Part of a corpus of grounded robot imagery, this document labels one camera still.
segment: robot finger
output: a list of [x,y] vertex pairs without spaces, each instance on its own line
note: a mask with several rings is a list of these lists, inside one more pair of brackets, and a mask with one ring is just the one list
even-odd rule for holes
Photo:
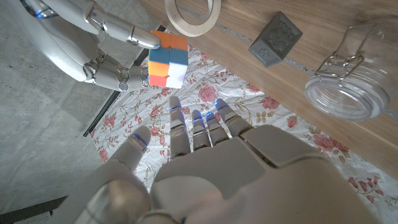
[[109,160],[117,159],[131,170],[134,170],[141,160],[143,153],[146,151],[149,141],[150,130],[145,126],[140,126],[114,152]]
[[170,150],[171,159],[191,152],[184,115],[178,97],[170,97]]
[[198,110],[192,112],[193,121],[193,150],[211,147],[209,136],[203,123],[203,118]]
[[247,121],[237,115],[223,100],[216,100],[216,108],[231,132],[232,137],[239,136],[243,132],[253,128]]
[[216,119],[216,116],[214,116],[212,112],[206,114],[206,121],[210,133],[211,143],[213,144],[213,146],[217,145],[221,141],[229,139],[223,127],[221,127]]

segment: metal joint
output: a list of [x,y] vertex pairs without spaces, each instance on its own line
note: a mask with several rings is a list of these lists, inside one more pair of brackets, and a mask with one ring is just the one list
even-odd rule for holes
[[101,8],[95,1],[91,1],[89,7],[85,11],[84,18],[85,21],[91,24],[99,31],[106,30],[105,19],[106,12]]

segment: glass jar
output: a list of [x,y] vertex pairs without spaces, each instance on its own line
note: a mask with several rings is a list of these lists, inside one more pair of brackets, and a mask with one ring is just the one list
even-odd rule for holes
[[340,46],[305,85],[316,108],[362,121],[381,114],[397,93],[398,18],[349,27]]

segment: rubik's cube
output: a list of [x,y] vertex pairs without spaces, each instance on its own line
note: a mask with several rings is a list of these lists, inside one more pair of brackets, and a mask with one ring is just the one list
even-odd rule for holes
[[188,42],[181,36],[152,30],[160,47],[149,50],[149,84],[181,88],[188,68]]

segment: metal clasp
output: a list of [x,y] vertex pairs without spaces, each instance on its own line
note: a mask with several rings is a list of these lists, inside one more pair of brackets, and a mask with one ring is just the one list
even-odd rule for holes
[[[342,48],[342,46],[344,46],[344,44],[346,42],[348,32],[351,29],[363,28],[363,27],[366,28],[366,26],[369,26],[369,32],[367,32],[366,35],[364,36],[364,39],[362,40],[361,44],[359,45],[355,55],[352,55],[349,57],[342,57],[342,56],[338,55],[338,52],[340,51],[340,49]],[[347,29],[347,31],[345,32],[343,40],[341,41],[341,44],[339,45],[337,50],[335,50],[332,54],[330,54],[329,57],[327,57],[322,62],[322,64],[318,68],[318,70],[315,72],[315,75],[317,75],[319,77],[320,81],[321,81],[321,77],[333,77],[333,78],[336,78],[336,81],[338,82],[339,86],[341,86],[340,81],[345,79],[349,75],[351,75],[364,62],[365,51],[363,51],[362,48],[375,27],[376,27],[376,23],[369,23],[369,24],[363,24],[360,26],[349,27]],[[341,74],[336,74],[336,73],[330,72],[330,69],[329,69],[330,65],[342,66],[344,68],[345,74],[341,75]]]

